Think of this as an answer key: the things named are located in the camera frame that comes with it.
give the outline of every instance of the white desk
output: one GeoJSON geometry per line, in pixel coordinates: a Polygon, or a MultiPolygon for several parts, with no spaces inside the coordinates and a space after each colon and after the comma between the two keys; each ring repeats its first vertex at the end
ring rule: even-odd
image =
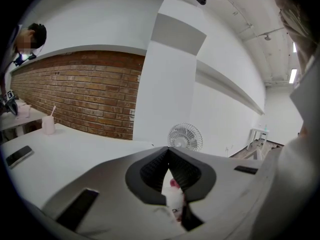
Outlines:
{"type": "Polygon", "coordinates": [[[28,118],[20,118],[16,119],[16,116],[11,112],[6,112],[1,115],[1,126],[0,131],[4,131],[11,128],[16,128],[17,136],[21,136],[24,134],[23,126],[29,122],[33,122],[39,120],[43,117],[47,116],[47,114],[40,112],[33,107],[30,109],[30,116],[28,118]]]}
{"type": "Polygon", "coordinates": [[[8,172],[18,193],[38,208],[92,167],[153,148],[150,142],[103,137],[61,124],[55,128],[53,135],[45,135],[40,129],[1,146],[4,158],[24,146],[34,151],[8,172]]]}
{"type": "Polygon", "coordinates": [[[248,145],[246,147],[246,150],[249,150],[250,144],[251,144],[252,141],[254,141],[254,138],[256,136],[256,132],[265,134],[265,139],[264,139],[263,145],[267,142],[269,130],[265,130],[265,129],[262,129],[262,128],[252,128],[251,129],[250,138],[248,140],[248,145]]]}

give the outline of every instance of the desk fan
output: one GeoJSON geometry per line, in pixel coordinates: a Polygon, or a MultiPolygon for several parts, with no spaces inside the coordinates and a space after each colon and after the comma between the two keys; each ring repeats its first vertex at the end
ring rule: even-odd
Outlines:
{"type": "Polygon", "coordinates": [[[171,128],[168,135],[168,146],[200,151],[203,139],[200,131],[189,123],[180,123],[171,128]]]}

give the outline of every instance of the brick wall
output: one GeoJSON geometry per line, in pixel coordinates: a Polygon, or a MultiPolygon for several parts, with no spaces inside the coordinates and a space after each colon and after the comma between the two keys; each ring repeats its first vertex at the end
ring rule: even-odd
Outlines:
{"type": "Polygon", "coordinates": [[[38,60],[12,74],[11,89],[35,109],[80,131],[132,140],[144,56],[79,51],[38,60]]]}

